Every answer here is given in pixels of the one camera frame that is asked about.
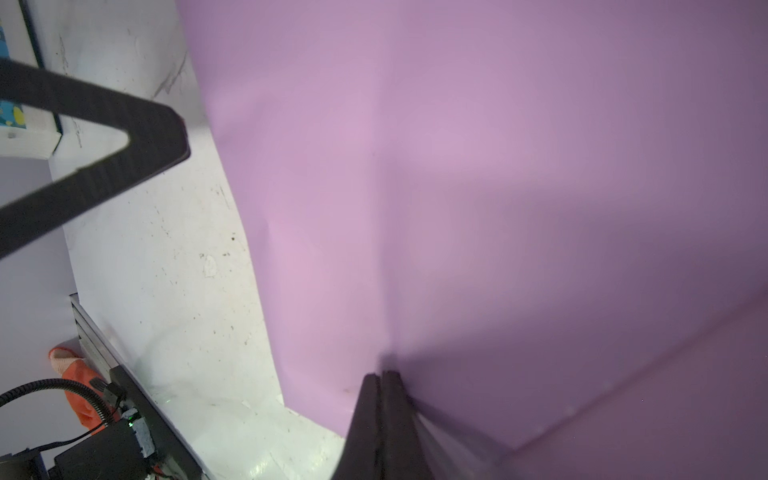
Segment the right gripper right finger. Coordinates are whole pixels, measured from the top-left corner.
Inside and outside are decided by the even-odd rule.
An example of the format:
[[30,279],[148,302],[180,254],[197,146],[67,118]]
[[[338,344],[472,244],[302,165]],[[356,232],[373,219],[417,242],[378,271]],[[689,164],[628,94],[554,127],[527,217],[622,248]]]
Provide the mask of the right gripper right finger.
[[384,479],[433,479],[415,424],[415,412],[398,372],[381,377]]

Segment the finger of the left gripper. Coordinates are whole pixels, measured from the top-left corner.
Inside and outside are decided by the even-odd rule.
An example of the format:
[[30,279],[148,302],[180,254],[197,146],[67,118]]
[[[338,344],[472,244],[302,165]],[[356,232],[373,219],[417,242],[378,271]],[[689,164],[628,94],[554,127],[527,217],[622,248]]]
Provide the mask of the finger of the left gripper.
[[3,59],[1,97],[124,132],[127,145],[1,208],[1,256],[190,157],[184,120],[167,105]]

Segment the purple pink wrapping paper sheet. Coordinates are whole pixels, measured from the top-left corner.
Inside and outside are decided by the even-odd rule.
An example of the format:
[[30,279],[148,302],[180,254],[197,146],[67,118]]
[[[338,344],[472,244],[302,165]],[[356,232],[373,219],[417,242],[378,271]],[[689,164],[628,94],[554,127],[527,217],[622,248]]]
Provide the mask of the purple pink wrapping paper sheet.
[[285,404],[502,479],[767,475],[763,1],[181,1]]

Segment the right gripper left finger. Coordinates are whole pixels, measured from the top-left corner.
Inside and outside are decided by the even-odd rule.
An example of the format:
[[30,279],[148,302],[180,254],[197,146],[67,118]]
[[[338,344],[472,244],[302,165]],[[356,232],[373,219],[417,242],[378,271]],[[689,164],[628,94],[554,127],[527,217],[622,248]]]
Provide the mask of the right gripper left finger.
[[381,382],[364,377],[333,480],[382,479]]

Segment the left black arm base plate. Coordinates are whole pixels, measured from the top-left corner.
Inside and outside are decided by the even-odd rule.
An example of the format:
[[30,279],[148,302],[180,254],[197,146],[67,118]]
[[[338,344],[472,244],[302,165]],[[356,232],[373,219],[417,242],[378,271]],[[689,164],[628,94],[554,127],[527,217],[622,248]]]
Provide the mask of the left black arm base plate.
[[109,371],[110,380],[125,392],[125,405],[145,420],[154,445],[154,463],[163,475],[173,479],[208,479],[202,464],[172,423],[144,392],[133,375],[118,365]]

